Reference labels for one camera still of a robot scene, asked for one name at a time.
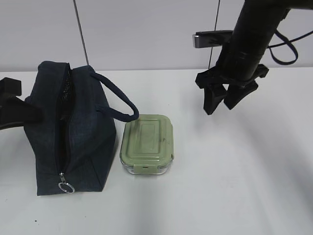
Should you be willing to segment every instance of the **white table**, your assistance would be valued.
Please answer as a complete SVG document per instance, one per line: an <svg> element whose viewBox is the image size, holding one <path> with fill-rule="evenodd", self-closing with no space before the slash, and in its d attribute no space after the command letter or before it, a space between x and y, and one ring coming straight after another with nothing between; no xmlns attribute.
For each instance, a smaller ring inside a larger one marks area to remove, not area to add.
<svg viewBox="0 0 313 235"><path fill-rule="evenodd" d="M38 197L23 129L0 131L0 235L313 234L313 68L271 69L234 110L221 104L210 117L198 72L101 72L142 114L171 119L175 160L161 176L128 174L118 149L103 192ZM5 76L22 81L24 98L36 73Z"/></svg>

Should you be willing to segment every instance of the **bag strap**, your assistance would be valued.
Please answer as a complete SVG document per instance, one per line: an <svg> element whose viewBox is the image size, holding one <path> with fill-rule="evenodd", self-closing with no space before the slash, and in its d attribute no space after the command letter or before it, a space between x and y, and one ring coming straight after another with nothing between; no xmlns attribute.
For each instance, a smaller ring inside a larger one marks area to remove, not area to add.
<svg viewBox="0 0 313 235"><path fill-rule="evenodd" d="M96 72L91 72L90 75L93 78L99 80L103 85L105 85L114 94L116 94L117 97L123 100L133 110L134 114L133 115L124 114L124 113L121 113L120 111L110 108L109 106L96 105L96 109L98 111L101 111L109 115L110 117L117 119L119 121L123 121L123 122L130 122L139 118L139 111L136 108L136 106L127 98L127 96L116 85L114 85L114 83L112 83L105 76L102 76Z"/></svg>

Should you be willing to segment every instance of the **zipper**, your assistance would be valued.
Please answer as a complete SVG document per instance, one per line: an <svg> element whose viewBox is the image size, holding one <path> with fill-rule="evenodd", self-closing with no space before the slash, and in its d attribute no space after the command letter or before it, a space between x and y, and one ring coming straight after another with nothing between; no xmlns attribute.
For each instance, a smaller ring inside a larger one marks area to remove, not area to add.
<svg viewBox="0 0 313 235"><path fill-rule="evenodd" d="M64 174L70 163L69 147L69 123L73 113L75 103L75 88L71 76L71 69L67 64L65 74L62 80L61 92L58 95L56 106L56 132L55 132L55 162L57 172L61 182L59 188L66 193L74 193L75 188L66 182Z"/></svg>

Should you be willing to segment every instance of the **zipper pull ring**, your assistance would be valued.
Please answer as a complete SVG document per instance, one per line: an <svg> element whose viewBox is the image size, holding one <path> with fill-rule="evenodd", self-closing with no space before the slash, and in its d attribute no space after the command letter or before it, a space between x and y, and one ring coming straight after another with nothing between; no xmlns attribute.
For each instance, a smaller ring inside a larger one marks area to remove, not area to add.
<svg viewBox="0 0 313 235"><path fill-rule="evenodd" d="M60 173L60 178L61 178L61 182L59 183L60 190L62 190L63 192L69 193L69 194L75 193L75 188L72 185L70 185L69 183L67 183L67 181L65 180L64 173L62 173L62 172ZM72 191L68 191L65 188L63 188L64 185L70 187L70 189Z"/></svg>

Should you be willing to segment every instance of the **green lid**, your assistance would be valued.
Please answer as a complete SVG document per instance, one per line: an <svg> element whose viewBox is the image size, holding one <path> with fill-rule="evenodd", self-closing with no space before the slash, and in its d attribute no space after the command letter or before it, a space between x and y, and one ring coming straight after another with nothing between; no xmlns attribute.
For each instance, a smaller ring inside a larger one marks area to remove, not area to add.
<svg viewBox="0 0 313 235"><path fill-rule="evenodd" d="M122 164L134 174L160 174L174 157L173 126L163 115L140 115L126 123Z"/></svg>

